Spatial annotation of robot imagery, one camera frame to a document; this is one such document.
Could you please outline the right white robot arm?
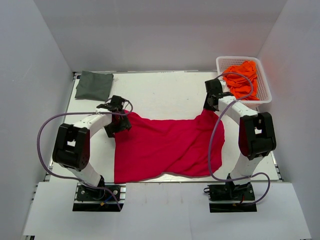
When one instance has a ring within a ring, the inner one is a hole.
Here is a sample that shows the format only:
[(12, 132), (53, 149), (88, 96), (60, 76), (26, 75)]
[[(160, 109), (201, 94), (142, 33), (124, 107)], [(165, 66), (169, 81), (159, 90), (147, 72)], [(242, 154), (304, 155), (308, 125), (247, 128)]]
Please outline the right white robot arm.
[[(270, 113), (257, 112), (241, 103), (230, 92), (224, 92), (218, 78), (204, 83), (206, 98), (203, 108), (220, 112), (209, 139), (207, 153), (209, 174), (216, 181), (232, 182), (225, 187), (225, 192), (229, 198), (236, 200), (244, 193), (243, 185), (248, 184), (251, 178), (260, 175), (259, 172), (254, 174), (258, 164), (277, 146), (273, 119)], [(223, 115), (228, 115), (238, 124), (239, 129), (240, 155), (227, 179), (214, 176), (211, 166), (212, 143)]]

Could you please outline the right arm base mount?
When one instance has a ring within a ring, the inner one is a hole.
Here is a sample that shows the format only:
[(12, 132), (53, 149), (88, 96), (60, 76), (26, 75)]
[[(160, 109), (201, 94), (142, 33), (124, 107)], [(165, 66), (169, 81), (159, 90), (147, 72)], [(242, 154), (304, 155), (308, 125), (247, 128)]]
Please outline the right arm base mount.
[(250, 183), (234, 187), (231, 182), (210, 184), (203, 189), (208, 195), (210, 213), (254, 213), (257, 212), (256, 198)]

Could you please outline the red t shirt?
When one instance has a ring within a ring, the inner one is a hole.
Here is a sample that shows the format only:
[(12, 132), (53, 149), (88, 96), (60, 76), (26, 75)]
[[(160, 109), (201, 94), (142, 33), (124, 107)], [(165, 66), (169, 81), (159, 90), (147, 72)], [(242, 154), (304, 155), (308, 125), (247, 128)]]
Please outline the red t shirt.
[[(114, 182), (140, 182), (162, 174), (209, 176), (208, 147), (218, 116), (203, 110), (194, 119), (151, 120), (132, 112), (130, 130), (115, 134)], [(225, 129), (219, 123), (212, 142), (211, 167), (222, 166)]]

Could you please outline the orange t shirt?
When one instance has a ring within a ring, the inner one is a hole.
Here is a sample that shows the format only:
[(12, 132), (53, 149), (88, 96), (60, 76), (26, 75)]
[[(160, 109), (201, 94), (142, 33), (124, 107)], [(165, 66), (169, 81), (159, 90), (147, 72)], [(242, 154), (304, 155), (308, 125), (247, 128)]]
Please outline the orange t shirt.
[(243, 98), (246, 101), (259, 101), (260, 99), (257, 96), (258, 91), (258, 75), (256, 63), (254, 61), (246, 60), (241, 65), (232, 65), (228, 67), (224, 73), (238, 73), (247, 77), (252, 86), (253, 92), (250, 96), (247, 96), (251, 92), (250, 83), (242, 76), (237, 74), (227, 74), (223, 76), (223, 80), (226, 82), (229, 91), (237, 98)]

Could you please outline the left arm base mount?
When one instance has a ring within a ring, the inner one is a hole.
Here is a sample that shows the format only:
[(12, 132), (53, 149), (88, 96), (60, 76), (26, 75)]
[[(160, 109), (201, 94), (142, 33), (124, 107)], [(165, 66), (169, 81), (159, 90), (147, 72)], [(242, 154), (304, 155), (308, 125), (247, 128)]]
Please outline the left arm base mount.
[(110, 192), (78, 184), (72, 211), (93, 213), (120, 212), (125, 202), (126, 186), (124, 184), (111, 184), (106, 185), (106, 187), (114, 194), (120, 208)]

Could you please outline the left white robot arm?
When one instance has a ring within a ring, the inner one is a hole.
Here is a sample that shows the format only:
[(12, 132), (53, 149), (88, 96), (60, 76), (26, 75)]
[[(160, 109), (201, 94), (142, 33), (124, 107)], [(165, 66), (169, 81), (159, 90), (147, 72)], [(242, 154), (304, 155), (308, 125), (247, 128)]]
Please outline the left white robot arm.
[(74, 174), (88, 193), (99, 200), (105, 196), (106, 187), (102, 175), (98, 174), (90, 164), (91, 138), (104, 129), (108, 138), (116, 133), (130, 130), (132, 125), (125, 111), (125, 104), (131, 102), (121, 96), (114, 95), (106, 102), (99, 104), (95, 112), (74, 124), (63, 123), (59, 126), (52, 160)]

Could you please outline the folded grey t shirt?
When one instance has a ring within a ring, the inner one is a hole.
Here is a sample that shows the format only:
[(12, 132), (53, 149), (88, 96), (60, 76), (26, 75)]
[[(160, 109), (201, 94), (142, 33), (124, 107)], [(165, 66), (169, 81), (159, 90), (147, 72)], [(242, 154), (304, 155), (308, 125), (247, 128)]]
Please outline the folded grey t shirt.
[(76, 86), (75, 99), (105, 102), (111, 92), (114, 75), (82, 71)]

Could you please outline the white plastic basket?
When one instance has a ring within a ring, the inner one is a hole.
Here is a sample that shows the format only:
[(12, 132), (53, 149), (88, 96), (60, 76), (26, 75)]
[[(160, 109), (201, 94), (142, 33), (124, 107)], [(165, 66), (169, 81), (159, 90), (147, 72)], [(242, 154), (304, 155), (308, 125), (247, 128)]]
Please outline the white plastic basket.
[(241, 98), (243, 104), (256, 108), (272, 101), (272, 95), (260, 60), (248, 56), (219, 56), (216, 59), (217, 73), (222, 77), (224, 91)]

